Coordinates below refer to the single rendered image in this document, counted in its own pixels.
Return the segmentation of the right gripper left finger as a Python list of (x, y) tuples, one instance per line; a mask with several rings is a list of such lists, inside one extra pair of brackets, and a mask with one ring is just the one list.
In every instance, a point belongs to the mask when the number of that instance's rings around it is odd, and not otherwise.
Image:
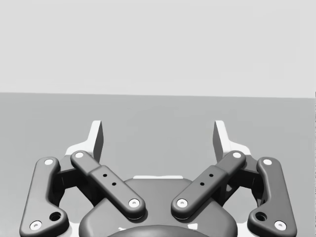
[(107, 166), (100, 164), (104, 144), (102, 122), (91, 124), (88, 138), (68, 147), (62, 160), (39, 159), (34, 167), (19, 228), (20, 237), (59, 237), (70, 227), (60, 208), (65, 190), (78, 187), (96, 206), (106, 198), (125, 218), (146, 214), (145, 201)]

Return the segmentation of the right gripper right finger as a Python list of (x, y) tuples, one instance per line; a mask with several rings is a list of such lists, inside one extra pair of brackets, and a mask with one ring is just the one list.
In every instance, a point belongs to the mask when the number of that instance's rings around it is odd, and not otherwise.
[(245, 187), (251, 190), (257, 204), (247, 220), (252, 234), (296, 237), (297, 226), (281, 163), (270, 157), (255, 160), (248, 147), (229, 139), (222, 120), (214, 123), (213, 147), (217, 163), (172, 200), (173, 217), (189, 219), (211, 198), (223, 205), (239, 187)]

